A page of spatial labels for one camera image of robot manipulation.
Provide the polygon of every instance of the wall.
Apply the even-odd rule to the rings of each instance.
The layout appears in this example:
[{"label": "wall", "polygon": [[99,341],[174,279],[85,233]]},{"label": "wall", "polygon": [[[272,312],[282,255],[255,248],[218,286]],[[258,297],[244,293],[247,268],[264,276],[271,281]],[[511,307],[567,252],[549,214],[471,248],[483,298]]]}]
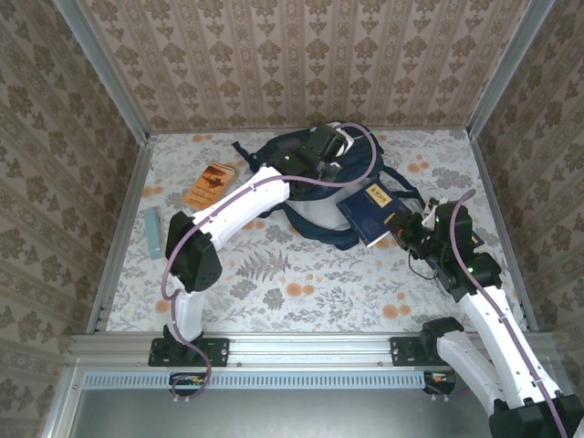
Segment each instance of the wall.
[{"label": "wall", "polygon": [[463,126],[526,0],[82,0],[151,130]]},{"label": "wall", "polygon": [[532,305],[584,393],[584,2],[557,1],[479,137]]},{"label": "wall", "polygon": [[0,2],[0,436],[32,436],[85,331],[137,146],[50,0]]}]

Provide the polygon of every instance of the book cover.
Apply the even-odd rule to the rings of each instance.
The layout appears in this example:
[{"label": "book cover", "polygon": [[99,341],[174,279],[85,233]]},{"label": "book cover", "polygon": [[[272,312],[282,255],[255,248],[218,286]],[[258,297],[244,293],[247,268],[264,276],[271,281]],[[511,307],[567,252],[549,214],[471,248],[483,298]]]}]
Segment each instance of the book cover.
[{"label": "book cover", "polygon": [[235,169],[212,162],[193,184],[182,201],[191,207],[205,209],[213,205],[222,195],[227,184],[235,176]]},{"label": "book cover", "polygon": [[337,207],[368,248],[390,233],[383,222],[386,217],[411,211],[380,181],[338,202]]}]

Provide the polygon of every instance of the light blue eraser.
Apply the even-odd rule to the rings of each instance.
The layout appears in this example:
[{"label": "light blue eraser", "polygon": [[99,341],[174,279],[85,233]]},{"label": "light blue eraser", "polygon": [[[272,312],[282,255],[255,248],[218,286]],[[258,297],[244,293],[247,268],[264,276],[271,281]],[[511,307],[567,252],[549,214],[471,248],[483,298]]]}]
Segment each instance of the light blue eraser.
[{"label": "light blue eraser", "polygon": [[144,227],[146,228],[146,240],[148,241],[148,252],[150,258],[156,260],[162,258],[162,231],[161,220],[154,207],[144,210]]}]

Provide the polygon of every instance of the floral tablecloth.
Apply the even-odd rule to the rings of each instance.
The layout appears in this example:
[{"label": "floral tablecloth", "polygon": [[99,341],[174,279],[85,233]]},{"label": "floral tablecloth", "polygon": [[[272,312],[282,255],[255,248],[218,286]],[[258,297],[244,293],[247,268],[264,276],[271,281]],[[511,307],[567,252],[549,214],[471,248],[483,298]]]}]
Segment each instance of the floral tablecloth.
[{"label": "floral tablecloth", "polygon": [[[503,267],[504,288],[516,319],[521,310],[495,223],[464,130],[375,130],[386,164],[418,187],[422,196],[457,199],[470,188],[467,204],[475,231]],[[143,189],[107,330],[161,330],[169,304],[160,296],[166,260],[151,260],[143,211],[156,207],[166,236],[179,210],[193,213],[182,198],[206,165],[216,161],[238,170],[234,190],[251,172],[231,143],[256,151],[274,137],[270,131],[169,134],[159,137]],[[391,188],[397,183],[381,179]],[[431,318],[455,316],[467,328],[464,312],[435,280],[416,276],[406,254],[386,237],[373,248],[349,251],[302,238],[281,212],[255,219],[221,250],[224,272],[206,291],[203,325],[215,332],[381,332],[418,331]],[[430,275],[423,262],[414,268]]]}]

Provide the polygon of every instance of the backpack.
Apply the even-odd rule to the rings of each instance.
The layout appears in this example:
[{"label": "backpack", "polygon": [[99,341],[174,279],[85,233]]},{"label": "backpack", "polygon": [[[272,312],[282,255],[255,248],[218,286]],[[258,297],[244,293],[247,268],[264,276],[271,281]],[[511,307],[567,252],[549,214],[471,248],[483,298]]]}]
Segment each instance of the backpack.
[{"label": "backpack", "polygon": [[[347,153],[337,161],[341,168],[336,175],[335,183],[344,183],[358,178],[367,170],[371,161],[371,146],[362,132],[355,128],[343,128],[343,130],[355,142]],[[276,151],[307,143],[312,131],[312,129],[297,130],[278,135],[255,153],[246,151],[238,141],[233,143],[233,147],[249,164],[251,171],[257,172],[262,164],[267,162]],[[406,189],[404,191],[394,191],[396,196],[404,199],[415,199],[422,205],[422,208],[425,207],[420,192],[395,169],[383,163],[383,149],[373,134],[371,134],[371,137],[375,141],[375,147],[377,148],[377,159],[368,178],[357,184],[342,188],[315,185],[302,194],[290,197],[271,210],[263,212],[259,217],[266,218],[276,210],[283,210],[290,224],[303,237],[318,240],[323,244],[334,245],[337,249],[345,251],[358,244],[359,237],[355,230],[350,227],[345,216],[339,211],[336,203],[351,196],[374,180],[378,180],[381,172],[387,173]]]}]

